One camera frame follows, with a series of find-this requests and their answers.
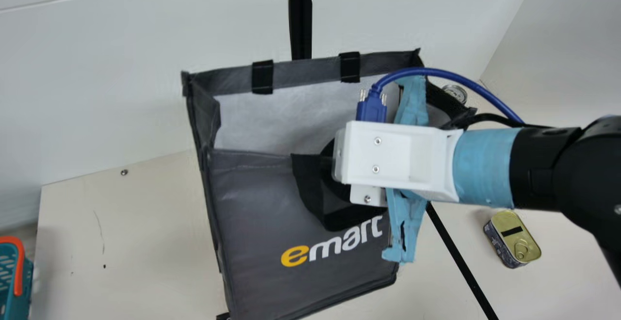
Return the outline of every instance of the emart logo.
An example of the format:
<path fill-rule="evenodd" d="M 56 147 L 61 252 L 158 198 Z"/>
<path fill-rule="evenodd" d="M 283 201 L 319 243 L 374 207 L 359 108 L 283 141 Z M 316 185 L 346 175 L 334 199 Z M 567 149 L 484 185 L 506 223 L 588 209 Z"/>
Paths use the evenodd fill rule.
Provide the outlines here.
<path fill-rule="evenodd" d="M 360 227 L 357 225 L 351 227 L 345 232 L 343 238 L 336 236 L 328 241 L 317 243 L 310 248 L 306 245 L 291 247 L 282 254 L 280 262 L 285 267 L 295 267 L 306 262 L 306 260 L 313 262 L 317 259 L 318 250 L 321 250 L 321 258 L 328 258 L 330 256 L 331 245 L 334 246 L 334 254 L 336 255 L 340 254 L 341 251 L 351 251 L 360 243 L 366 243 L 368 229 L 371 230 L 371 236 L 373 236 L 373 238 L 382 236 L 382 232 L 377 228 L 377 222 L 380 219 L 382 219 L 382 216 L 377 216 L 362 222 Z"/>

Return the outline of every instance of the tin can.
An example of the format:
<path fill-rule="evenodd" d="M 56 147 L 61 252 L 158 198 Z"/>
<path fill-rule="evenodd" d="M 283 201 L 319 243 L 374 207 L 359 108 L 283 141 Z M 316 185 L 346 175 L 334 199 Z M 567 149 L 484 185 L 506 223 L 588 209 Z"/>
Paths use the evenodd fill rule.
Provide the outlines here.
<path fill-rule="evenodd" d="M 483 227 L 504 265 L 522 267 L 541 257 L 541 249 L 513 211 L 501 211 Z"/>

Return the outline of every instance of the blue tape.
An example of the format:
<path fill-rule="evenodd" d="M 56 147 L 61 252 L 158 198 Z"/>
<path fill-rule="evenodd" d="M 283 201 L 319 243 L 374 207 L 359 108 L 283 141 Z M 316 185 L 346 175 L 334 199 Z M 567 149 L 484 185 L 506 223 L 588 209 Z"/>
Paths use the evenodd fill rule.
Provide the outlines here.
<path fill-rule="evenodd" d="M 461 135 L 453 156 L 453 181 L 460 203 L 514 207 L 509 163 L 520 130 L 473 130 Z"/>
<path fill-rule="evenodd" d="M 397 80 L 397 83 L 403 85 L 404 89 L 394 123 L 428 125 L 425 77 L 407 77 Z M 413 262 L 427 200 L 408 190 L 386 188 L 386 201 L 392 243 L 382 251 L 382 258 L 401 264 Z"/>

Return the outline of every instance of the white table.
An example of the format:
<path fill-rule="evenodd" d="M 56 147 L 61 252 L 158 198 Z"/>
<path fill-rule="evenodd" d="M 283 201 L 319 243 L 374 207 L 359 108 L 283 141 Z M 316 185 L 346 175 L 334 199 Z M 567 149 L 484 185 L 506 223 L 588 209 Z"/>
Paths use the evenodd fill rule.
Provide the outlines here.
<path fill-rule="evenodd" d="M 226 312 L 193 150 L 42 190 L 33 320 L 213 319 Z M 309 319 L 484 318 L 433 225 L 397 282 Z"/>
<path fill-rule="evenodd" d="M 227 310 L 195 152 L 47 185 L 33 320 L 213 319 Z M 590 234 L 563 216 L 519 212 L 543 250 L 507 269 L 483 234 L 493 212 L 435 207 L 495 312 L 510 319 L 617 319 L 621 289 Z M 309 319 L 484 319 L 425 216 L 397 282 Z"/>

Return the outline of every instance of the blue cable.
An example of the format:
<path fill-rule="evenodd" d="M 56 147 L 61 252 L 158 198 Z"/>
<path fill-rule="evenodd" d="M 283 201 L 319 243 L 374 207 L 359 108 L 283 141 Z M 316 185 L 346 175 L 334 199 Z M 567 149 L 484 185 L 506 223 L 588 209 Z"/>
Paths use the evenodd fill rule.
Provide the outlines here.
<path fill-rule="evenodd" d="M 377 82 L 373 84 L 373 86 L 371 86 L 369 96 L 379 96 L 384 89 L 384 86 L 386 86 L 387 84 L 397 79 L 411 77 L 413 75 L 427 75 L 429 77 L 448 79 L 455 81 L 456 83 L 463 84 L 467 88 L 470 88 L 470 90 L 473 90 L 474 92 L 479 94 L 481 97 L 487 99 L 488 102 L 498 108 L 498 110 L 505 114 L 509 119 L 517 121 L 518 123 L 524 123 L 524 121 L 522 121 L 522 119 L 517 116 L 517 114 L 515 114 L 515 112 L 513 112 L 513 110 L 508 107 L 508 105 L 504 104 L 503 101 L 499 100 L 498 97 L 494 96 L 491 92 L 486 90 L 486 88 L 484 88 L 480 84 L 477 84 L 476 82 L 466 77 L 462 77 L 459 74 L 447 72 L 446 70 L 442 69 L 415 67 L 397 70 L 396 72 L 385 75 L 381 79 L 377 80 Z"/>

